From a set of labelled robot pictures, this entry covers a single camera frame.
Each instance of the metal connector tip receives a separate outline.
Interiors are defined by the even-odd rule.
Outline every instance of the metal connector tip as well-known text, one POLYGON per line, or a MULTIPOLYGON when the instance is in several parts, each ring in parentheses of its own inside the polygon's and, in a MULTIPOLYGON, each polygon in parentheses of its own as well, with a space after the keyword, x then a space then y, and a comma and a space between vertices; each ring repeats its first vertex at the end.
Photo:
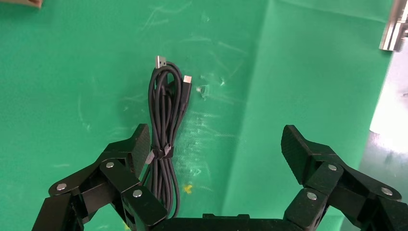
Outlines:
POLYGON ((163 56, 156 56, 156 69, 159 69, 162 66, 166 66, 166 58, 163 56))
POLYGON ((185 82, 185 83, 191 83, 191 76, 184 76, 183 82, 185 82))

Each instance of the white scratch mark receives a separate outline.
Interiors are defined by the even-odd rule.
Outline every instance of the white scratch mark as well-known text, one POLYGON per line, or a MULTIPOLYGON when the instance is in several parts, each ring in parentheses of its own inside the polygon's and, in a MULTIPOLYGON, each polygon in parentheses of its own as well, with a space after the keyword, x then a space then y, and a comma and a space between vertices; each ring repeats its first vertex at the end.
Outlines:
POLYGON ((190 2, 188 2, 188 3, 186 3, 186 4, 184 4, 182 7, 180 7, 180 8, 177 9, 177 10, 164 9, 163 6, 161 6, 161 7, 152 7, 152 8, 153 8, 154 10, 158 11, 158 12, 161 12, 161 13, 180 13, 180 12, 182 12, 183 10, 185 10, 187 7, 189 7, 191 4, 192 4, 192 1, 190 1, 190 2))
POLYGON ((97 230, 101 230, 101 229, 107 229, 107 228, 109 228, 109 225, 101 225, 101 226, 99 226, 99 227, 97 227, 96 229, 97 230))
POLYGON ((186 121, 185 124, 189 124, 195 127, 203 127, 203 128, 207 127, 207 125, 204 123, 196 123, 194 121, 191 121, 191 122, 186 121))
MULTIPOLYGON (((203 130, 202 130, 202 129, 195 129, 195 128, 186 128, 186 129, 184 129, 184 131, 190 133, 190 135, 191 135, 192 137, 195 137, 198 133, 200 133, 200 132, 203 131, 203 130)), ((214 137, 200 138, 200 141, 208 141, 208 142, 211 142, 211 141, 215 141, 215 139, 214 139, 214 137)))
POLYGON ((192 173, 193 177, 196 177, 201 173, 201 169, 190 169, 190 173, 192 173))
POLYGON ((222 138, 236 138, 237 136, 234 134, 226 134, 226 133, 221 133, 217 130, 214 130, 212 128, 207 127, 206 128, 210 133, 214 134, 216 137, 222 137, 222 138))
POLYGON ((223 78, 216 77, 216 76, 214 75, 214 73, 208 73, 207 76, 200 75, 200 79, 204 79, 204 80, 206 80, 208 83, 212 83, 212 84, 221 84, 222 81, 224 81, 223 78))
POLYGON ((116 136, 118 136, 118 135, 121 135, 123 132, 121 132, 121 131, 114 131, 114 132, 112 132, 110 135, 109 135, 109 137, 116 137, 116 136))
POLYGON ((207 170, 207 172, 208 172, 208 177, 210 178, 210 180, 212 179, 211 178, 211 171, 210 171, 210 167, 208 166, 208 163, 207 162, 204 162, 204 165, 205 165, 205 169, 207 170))
POLYGON ((169 22, 168 19, 161 20, 161 21, 158 21, 158 22, 153 21, 152 23, 150 23, 150 26, 158 26, 158 25, 161 25, 161 24, 166 24, 168 22, 169 22))
POLYGON ((221 66, 222 68, 224 68, 228 73, 231 73, 230 70, 228 69, 228 67, 221 62, 221 60, 218 58, 218 56, 213 52, 213 51, 209 51, 210 55, 212 55, 214 57, 215 62, 221 66))
POLYGON ((234 74, 237 73, 237 71, 241 68, 242 64, 243 64, 243 60, 240 62, 240 64, 237 65, 235 70, 229 75, 229 78, 233 77, 234 74))
POLYGON ((211 39, 202 36, 191 36, 190 38, 180 40, 179 42, 211 42, 211 39))
POLYGON ((207 16, 207 14, 205 12, 201 13, 201 21, 203 23, 208 23, 210 21, 210 17, 207 16))
POLYGON ((243 51, 243 50, 241 50, 239 48, 233 47, 233 46, 231 46, 229 44, 226 44, 226 43, 223 43, 221 41, 218 42, 218 45, 221 46, 221 47, 233 50, 233 51, 237 51, 237 52, 242 53, 242 54, 248 54, 246 51, 243 51))
POLYGON ((70 164, 59 164, 59 165, 52 165, 52 167, 55 167, 55 168, 60 168, 60 167, 69 167, 69 166, 71 166, 70 164))
POLYGON ((140 29, 141 31, 143 31, 147 25, 149 25, 149 22, 151 21, 151 19, 153 18, 154 14, 156 13, 158 8, 153 9, 152 13, 150 14, 149 18, 147 19, 146 23, 143 25, 143 27, 140 29))
POLYGON ((197 188, 199 188, 199 189, 205 189, 205 190, 207 190, 207 191, 210 191, 210 192, 214 192, 214 190, 212 190, 212 189, 210 189, 210 188, 208 188, 208 187, 205 187, 205 186, 198 186, 197 188))
POLYGON ((216 134, 217 137, 224 137, 224 138, 236 138, 237 136, 234 134, 216 134))
POLYGON ((145 94, 139 94, 139 95, 135 95, 135 96, 132 96, 132 97, 125 96, 125 97, 122 98, 122 100, 128 100, 128 101, 134 101, 134 102, 142 103, 142 102, 145 102, 147 100, 147 98, 145 98, 145 97, 142 98, 143 96, 145 96, 145 94))
POLYGON ((85 123, 84 117, 82 115, 81 105, 82 105, 82 96, 78 95, 78 117, 79 117, 79 120, 82 123, 82 126, 87 130, 87 132, 89 132, 90 131, 90 124, 85 123))
POLYGON ((190 113, 193 113, 195 115, 200 115, 202 117, 220 117, 219 115, 211 114, 211 113, 205 113, 205 112, 196 112, 196 111, 189 111, 190 113))

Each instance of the silver metal part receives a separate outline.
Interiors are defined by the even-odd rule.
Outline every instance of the silver metal part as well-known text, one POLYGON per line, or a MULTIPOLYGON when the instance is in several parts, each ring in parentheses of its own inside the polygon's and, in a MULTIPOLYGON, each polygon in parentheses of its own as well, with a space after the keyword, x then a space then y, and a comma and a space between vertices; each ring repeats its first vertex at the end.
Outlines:
POLYGON ((387 26, 382 34, 380 49, 385 51, 400 51, 404 36, 408 29, 408 1, 394 0, 387 26))
POLYGON ((184 76, 183 82, 185 82, 185 83, 191 83, 191 76, 184 76))
POLYGON ((334 165, 328 165, 330 170, 336 171, 337 167, 334 165))
POLYGON ((138 189, 138 190, 133 191, 133 196, 134 196, 134 197, 140 197, 140 196, 141 196, 141 194, 142 194, 142 193, 141 193, 141 190, 139 190, 139 189, 138 189))
POLYGON ((162 56, 156 56, 156 69, 159 69, 162 66, 166 66, 167 61, 165 57, 162 56))
POLYGON ((382 191, 384 194, 387 194, 388 196, 392 196, 392 195, 393 195, 393 191, 391 191, 391 190, 389 190, 389 189, 387 189, 387 188, 382 187, 382 188, 381 188, 381 191, 382 191))
POLYGON ((110 168, 110 167, 113 167, 114 165, 115 165, 114 163, 108 162, 108 163, 106 164, 106 167, 107 167, 107 168, 110 168))
POLYGON ((316 194, 314 194, 314 193, 312 193, 312 192, 308 192, 307 193, 307 197, 310 199, 310 200, 317 200, 317 198, 318 198, 318 196, 316 196, 316 194))
POLYGON ((58 190, 58 191, 64 190, 65 188, 66 188, 66 184, 65 184, 65 183, 61 183, 61 184, 57 185, 57 190, 58 190))

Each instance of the green cloth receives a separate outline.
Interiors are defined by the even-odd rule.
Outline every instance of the green cloth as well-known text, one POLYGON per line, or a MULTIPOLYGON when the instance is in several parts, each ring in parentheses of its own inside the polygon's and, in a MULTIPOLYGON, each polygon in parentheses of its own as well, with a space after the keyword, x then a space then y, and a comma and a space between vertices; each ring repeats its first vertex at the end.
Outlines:
MULTIPOLYGON (((174 163, 180 217, 282 218, 300 186, 285 124, 352 167, 364 150, 390 53, 391 1, 45 0, 0 3, 0 223, 31 229, 48 188, 149 123, 162 55, 193 76, 174 163)), ((322 228, 343 217, 330 211, 322 228)), ((124 230, 112 208, 87 230, 124 230)))

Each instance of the metal screw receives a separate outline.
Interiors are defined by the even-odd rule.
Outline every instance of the metal screw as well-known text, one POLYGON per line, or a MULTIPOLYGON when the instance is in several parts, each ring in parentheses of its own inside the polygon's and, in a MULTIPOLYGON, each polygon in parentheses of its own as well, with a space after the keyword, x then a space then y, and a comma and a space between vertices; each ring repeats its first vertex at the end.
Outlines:
POLYGON ((58 191, 64 190, 65 188, 66 188, 66 184, 65 184, 65 183, 62 183, 62 184, 57 185, 57 190, 58 190, 58 191))
POLYGON ((318 196, 316 196, 316 194, 314 194, 314 193, 312 193, 312 192, 308 192, 308 193, 307 193, 307 197, 308 197, 310 200, 314 200, 314 201, 318 198, 318 196))
POLYGON ((107 168, 110 168, 110 167, 113 167, 115 164, 113 163, 113 162, 108 162, 107 164, 106 164, 106 167, 107 168))
POLYGON ((387 194, 388 196, 392 196, 392 195, 393 195, 393 191, 391 191, 391 190, 389 190, 389 189, 387 189, 387 188, 381 187, 381 191, 382 191, 384 194, 387 194))
POLYGON ((336 166, 334 166, 334 165, 329 165, 329 169, 330 169, 330 170, 333 170, 333 171, 336 171, 336 170, 337 170, 336 166))
POLYGON ((134 197, 140 197, 141 196, 141 190, 135 190, 135 191, 133 191, 133 196, 134 197))

